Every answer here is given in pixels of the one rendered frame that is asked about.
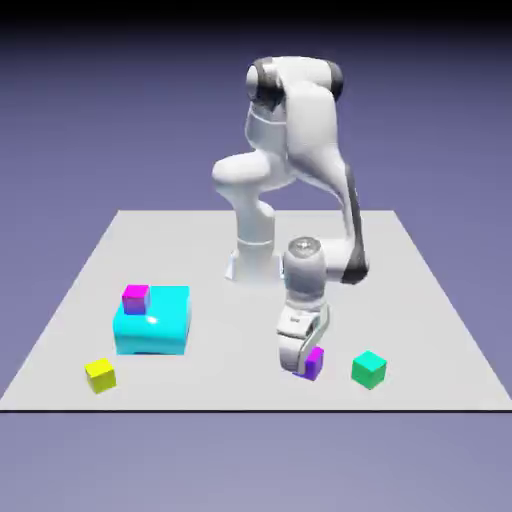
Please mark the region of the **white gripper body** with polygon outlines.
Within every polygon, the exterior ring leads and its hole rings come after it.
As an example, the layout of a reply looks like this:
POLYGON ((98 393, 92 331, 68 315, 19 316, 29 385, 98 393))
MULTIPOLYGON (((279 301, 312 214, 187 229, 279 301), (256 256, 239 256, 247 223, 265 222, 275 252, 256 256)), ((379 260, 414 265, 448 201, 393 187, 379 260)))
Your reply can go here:
POLYGON ((329 325, 329 316, 282 315, 277 325, 280 365, 305 373, 306 361, 329 325))

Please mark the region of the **small purple cube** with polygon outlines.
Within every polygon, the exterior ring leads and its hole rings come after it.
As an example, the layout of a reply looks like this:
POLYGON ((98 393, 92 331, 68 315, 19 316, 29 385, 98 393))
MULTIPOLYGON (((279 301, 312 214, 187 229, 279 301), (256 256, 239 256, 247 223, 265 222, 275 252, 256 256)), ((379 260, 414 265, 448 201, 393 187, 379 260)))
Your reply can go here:
POLYGON ((309 381, 315 381, 323 368, 324 349, 316 346, 305 361, 305 371, 303 373, 294 372, 294 375, 309 381))

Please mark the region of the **small green cube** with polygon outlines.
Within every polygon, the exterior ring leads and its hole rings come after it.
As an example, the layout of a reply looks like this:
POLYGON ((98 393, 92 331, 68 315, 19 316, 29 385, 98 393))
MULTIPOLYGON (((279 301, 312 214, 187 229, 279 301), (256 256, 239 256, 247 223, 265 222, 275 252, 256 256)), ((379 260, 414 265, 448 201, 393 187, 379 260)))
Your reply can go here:
POLYGON ((386 375, 387 361, 367 350, 352 361, 351 378, 368 390, 380 384, 386 375))

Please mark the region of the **small magenta cube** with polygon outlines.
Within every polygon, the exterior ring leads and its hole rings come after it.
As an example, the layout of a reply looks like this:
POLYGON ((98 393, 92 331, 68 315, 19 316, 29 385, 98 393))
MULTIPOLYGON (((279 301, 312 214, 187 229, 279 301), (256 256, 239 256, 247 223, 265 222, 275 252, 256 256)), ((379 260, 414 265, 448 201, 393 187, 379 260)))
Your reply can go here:
POLYGON ((150 286, 129 284, 122 293, 123 311, 127 315, 146 315, 150 307, 150 286))

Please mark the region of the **small yellow cube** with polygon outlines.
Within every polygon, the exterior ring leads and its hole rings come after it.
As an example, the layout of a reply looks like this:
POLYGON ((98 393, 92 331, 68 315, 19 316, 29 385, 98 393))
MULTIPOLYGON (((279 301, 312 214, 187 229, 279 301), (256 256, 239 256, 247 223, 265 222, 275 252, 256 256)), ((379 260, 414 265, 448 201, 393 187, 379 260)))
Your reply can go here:
POLYGON ((88 384, 95 394, 102 393, 116 386, 114 367, 107 358, 101 358, 85 365, 88 384))

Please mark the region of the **large cyan box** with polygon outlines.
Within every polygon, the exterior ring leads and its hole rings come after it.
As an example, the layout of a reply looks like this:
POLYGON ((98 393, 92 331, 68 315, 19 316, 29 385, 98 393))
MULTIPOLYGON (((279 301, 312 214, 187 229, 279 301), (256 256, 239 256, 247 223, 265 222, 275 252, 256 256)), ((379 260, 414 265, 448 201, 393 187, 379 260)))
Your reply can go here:
POLYGON ((112 328, 118 355, 183 355, 191 321, 188 286, 149 285, 151 302, 146 315, 127 315, 122 299, 112 328))

